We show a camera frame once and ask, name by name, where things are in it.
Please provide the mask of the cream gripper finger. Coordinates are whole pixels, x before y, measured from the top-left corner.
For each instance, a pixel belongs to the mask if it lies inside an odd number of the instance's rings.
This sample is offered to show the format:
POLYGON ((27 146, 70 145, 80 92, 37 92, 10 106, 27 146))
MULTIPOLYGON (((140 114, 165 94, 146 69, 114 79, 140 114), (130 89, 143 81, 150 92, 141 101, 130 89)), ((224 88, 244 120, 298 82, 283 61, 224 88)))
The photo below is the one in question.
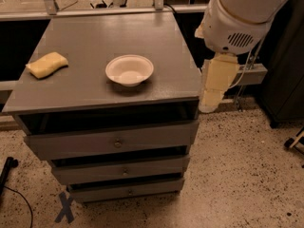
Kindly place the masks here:
POLYGON ((238 71, 238 57, 232 54, 217 53, 205 64, 203 85, 199 98, 201 113, 214 112, 221 103, 224 93, 235 80, 238 71))

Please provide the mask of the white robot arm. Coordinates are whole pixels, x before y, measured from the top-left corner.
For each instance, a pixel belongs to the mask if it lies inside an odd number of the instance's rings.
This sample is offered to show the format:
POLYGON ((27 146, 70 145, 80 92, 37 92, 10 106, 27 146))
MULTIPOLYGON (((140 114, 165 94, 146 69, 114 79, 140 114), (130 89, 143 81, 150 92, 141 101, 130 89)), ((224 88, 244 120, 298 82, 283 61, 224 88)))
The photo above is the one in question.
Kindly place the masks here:
POLYGON ((215 56, 203 64, 199 111, 211 113, 236 79, 238 56, 251 51, 267 34, 288 0, 210 0, 195 36, 215 56))

